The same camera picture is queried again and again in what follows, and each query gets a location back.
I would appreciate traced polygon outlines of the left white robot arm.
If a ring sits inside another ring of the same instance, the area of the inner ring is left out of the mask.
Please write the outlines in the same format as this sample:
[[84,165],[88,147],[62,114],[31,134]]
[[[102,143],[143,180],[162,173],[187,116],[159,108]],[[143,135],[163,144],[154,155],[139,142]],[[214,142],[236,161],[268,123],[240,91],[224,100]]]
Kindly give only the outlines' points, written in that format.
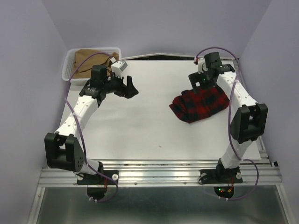
[[94,184],[103,181],[103,165],[87,158],[82,131],[107,94],[129,99],[139,93],[131,76],[123,81],[122,72],[127,66],[121,60],[111,65],[111,72],[105,65],[92,67],[91,78],[80,91],[76,105],[70,107],[70,115],[54,133],[45,136],[46,160],[50,168],[88,174],[88,179]]

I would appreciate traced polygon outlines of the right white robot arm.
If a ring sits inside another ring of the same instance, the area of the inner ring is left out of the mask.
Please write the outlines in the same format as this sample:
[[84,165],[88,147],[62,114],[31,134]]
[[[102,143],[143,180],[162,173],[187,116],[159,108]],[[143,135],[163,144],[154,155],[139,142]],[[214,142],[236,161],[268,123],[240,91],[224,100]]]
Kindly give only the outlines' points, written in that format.
[[232,176],[230,169],[239,166],[247,149],[263,135],[268,107],[250,96],[239,81],[238,71],[231,64],[223,64],[218,52],[208,53],[202,59],[196,57],[194,63],[198,71],[189,75],[192,88],[220,87],[229,98],[229,146],[220,158],[222,167],[215,170],[216,179],[226,182]]

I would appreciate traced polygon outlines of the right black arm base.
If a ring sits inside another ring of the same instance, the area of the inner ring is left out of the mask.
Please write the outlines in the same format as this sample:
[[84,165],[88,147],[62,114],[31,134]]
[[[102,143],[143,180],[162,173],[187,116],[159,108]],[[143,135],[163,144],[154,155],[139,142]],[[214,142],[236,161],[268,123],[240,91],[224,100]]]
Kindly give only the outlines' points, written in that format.
[[218,164],[214,169],[201,169],[199,184],[226,184],[231,181],[233,183],[243,183],[240,168],[224,168],[222,164]]

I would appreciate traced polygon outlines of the white plastic laundry basket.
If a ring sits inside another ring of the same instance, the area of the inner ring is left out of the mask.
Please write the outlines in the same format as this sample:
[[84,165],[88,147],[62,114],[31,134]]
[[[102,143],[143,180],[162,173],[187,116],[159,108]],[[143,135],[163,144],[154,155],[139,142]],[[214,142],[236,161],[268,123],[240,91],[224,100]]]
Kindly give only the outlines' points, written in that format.
[[114,57],[117,61],[121,60],[121,50],[116,47],[105,47],[105,48],[82,48],[82,49],[93,49],[100,51],[99,53],[95,53],[90,55],[88,58],[86,58],[72,73],[74,58],[75,58],[75,52],[80,49],[71,49],[67,52],[67,55],[64,60],[64,65],[62,69],[62,79],[64,81],[68,81],[71,78],[71,83],[78,86],[83,86],[88,81],[87,78],[81,78],[81,79],[73,79],[72,77],[76,73],[76,71],[85,63],[90,57],[96,55],[96,54],[106,54],[109,57]]

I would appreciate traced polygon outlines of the red plaid pleated skirt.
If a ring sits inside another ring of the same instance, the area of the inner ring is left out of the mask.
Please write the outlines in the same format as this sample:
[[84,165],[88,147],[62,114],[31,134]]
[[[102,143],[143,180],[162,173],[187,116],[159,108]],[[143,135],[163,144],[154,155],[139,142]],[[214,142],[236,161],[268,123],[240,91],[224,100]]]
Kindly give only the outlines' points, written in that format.
[[211,89],[185,90],[169,105],[176,117],[188,124],[207,119],[229,106],[229,99],[218,86]]

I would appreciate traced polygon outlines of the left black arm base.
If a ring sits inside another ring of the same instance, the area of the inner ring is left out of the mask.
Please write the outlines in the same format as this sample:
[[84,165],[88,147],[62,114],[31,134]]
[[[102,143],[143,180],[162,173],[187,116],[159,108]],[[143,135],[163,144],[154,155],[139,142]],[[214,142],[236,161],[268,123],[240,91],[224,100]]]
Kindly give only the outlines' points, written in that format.
[[77,185],[114,185],[114,183],[118,184],[119,170],[117,169],[106,170],[103,163],[100,162],[97,172],[101,173],[102,175],[99,175],[91,170],[88,166],[84,166],[84,168],[87,168],[87,170],[84,172],[76,173]]

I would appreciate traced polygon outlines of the aluminium rail frame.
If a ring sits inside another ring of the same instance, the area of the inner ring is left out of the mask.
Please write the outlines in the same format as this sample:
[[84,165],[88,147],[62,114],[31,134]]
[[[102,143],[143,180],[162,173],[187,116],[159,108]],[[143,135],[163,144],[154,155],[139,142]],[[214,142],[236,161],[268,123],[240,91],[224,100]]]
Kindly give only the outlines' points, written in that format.
[[227,112],[194,124],[175,117],[173,98],[190,89],[192,61],[128,61],[139,94],[123,99],[109,94],[83,134],[87,155],[119,171],[118,193],[95,203],[87,186],[69,171],[41,171],[31,224],[293,224],[279,167],[262,140],[246,152],[243,183],[235,200],[215,196],[199,185],[201,169],[214,168],[227,145]]

